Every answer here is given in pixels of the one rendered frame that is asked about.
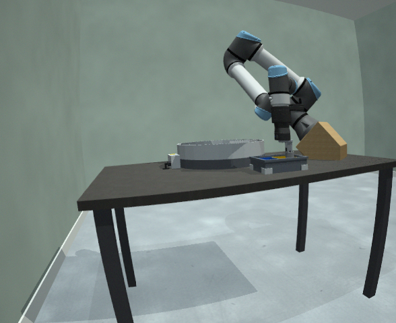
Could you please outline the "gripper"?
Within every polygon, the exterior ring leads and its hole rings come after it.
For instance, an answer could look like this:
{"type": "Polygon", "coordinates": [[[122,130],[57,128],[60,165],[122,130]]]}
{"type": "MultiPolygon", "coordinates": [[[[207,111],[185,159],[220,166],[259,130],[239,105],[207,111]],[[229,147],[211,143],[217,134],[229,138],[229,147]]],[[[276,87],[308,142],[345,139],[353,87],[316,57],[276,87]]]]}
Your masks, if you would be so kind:
{"type": "Polygon", "coordinates": [[[304,104],[301,104],[301,98],[299,98],[299,104],[290,104],[289,94],[271,94],[269,99],[273,106],[271,107],[271,120],[275,126],[275,140],[285,143],[286,152],[292,152],[293,140],[290,140],[291,111],[304,110],[304,104]]]}

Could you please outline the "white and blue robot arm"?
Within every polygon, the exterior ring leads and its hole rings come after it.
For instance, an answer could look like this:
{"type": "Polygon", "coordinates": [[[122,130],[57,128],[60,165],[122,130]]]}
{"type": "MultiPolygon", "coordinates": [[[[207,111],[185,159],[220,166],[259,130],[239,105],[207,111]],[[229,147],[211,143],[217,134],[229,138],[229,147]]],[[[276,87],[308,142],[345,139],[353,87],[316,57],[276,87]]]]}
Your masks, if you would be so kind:
{"type": "Polygon", "coordinates": [[[321,96],[321,91],[309,79],[299,77],[281,61],[267,52],[261,40],[245,31],[233,40],[224,53],[224,68],[227,74],[234,78],[242,89],[257,105],[255,114],[262,120],[271,118],[271,94],[289,94],[290,104],[299,104],[301,98],[304,110],[291,111],[290,126],[296,131],[301,141],[315,126],[318,120],[306,112],[321,96]],[[253,78],[243,65],[246,60],[254,61],[268,71],[269,93],[253,78]],[[282,66],[283,65],[283,66],[282,66]]]}

